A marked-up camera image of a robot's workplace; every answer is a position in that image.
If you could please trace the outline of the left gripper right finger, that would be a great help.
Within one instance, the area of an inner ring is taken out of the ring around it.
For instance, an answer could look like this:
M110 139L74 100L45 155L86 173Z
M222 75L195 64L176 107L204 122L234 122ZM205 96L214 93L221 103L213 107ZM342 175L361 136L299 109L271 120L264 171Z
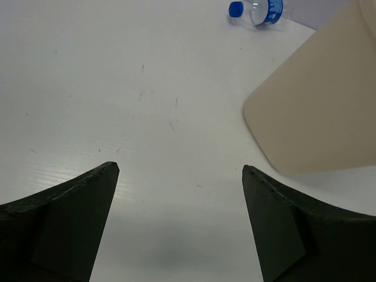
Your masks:
M244 166L264 281L374 281L375 217L317 200Z

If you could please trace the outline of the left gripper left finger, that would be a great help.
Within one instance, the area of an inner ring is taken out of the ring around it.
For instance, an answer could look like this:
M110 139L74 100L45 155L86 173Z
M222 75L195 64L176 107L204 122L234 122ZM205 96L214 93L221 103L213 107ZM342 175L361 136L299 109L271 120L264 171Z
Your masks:
M118 182L105 162L1 205L1 281L89 281Z

